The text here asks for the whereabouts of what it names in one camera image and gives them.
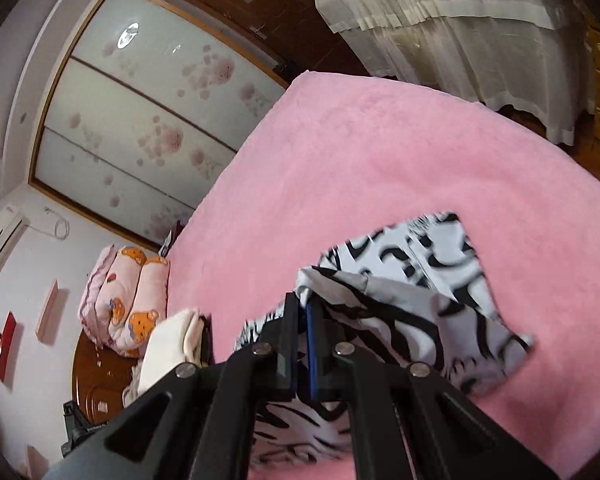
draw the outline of black metal frame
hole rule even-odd
[[[349,403],[363,480],[555,480],[558,477],[423,363],[386,365],[344,340],[313,296],[306,310],[313,400]],[[258,341],[222,364],[181,364],[45,479],[247,478],[256,407],[297,391],[298,299]]]

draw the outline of sliding wardrobe door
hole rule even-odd
[[[234,150],[285,91],[222,41],[148,0],[106,0],[73,56]]]
[[[212,32],[105,0],[54,84],[32,184],[149,246],[187,222],[285,91]]]

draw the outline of pink blanket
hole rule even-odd
[[[211,313],[222,361],[244,320],[276,306],[321,251],[446,209],[462,219],[506,323],[538,342],[477,403],[567,478],[600,448],[600,183],[482,105],[377,78],[301,75],[170,253],[169,314]],[[312,467],[312,478],[354,477],[351,460]]]

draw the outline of white towel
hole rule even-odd
[[[138,394],[142,395],[180,363],[201,367],[204,323],[197,309],[183,310],[153,330],[142,362]]]
[[[122,390],[122,405],[126,408],[139,397],[138,384],[140,383],[140,372],[142,371],[142,359],[138,364],[131,367],[131,384]]]

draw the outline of white curtain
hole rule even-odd
[[[573,143],[592,107],[592,65],[573,0],[316,0],[376,76],[533,113]]]

